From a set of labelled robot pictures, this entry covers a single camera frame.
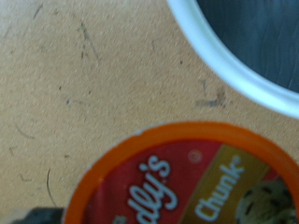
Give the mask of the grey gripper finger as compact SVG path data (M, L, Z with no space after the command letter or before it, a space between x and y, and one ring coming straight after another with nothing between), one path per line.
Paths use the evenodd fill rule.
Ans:
M37 207L25 217L12 221L11 224L61 224L63 212L62 207Z

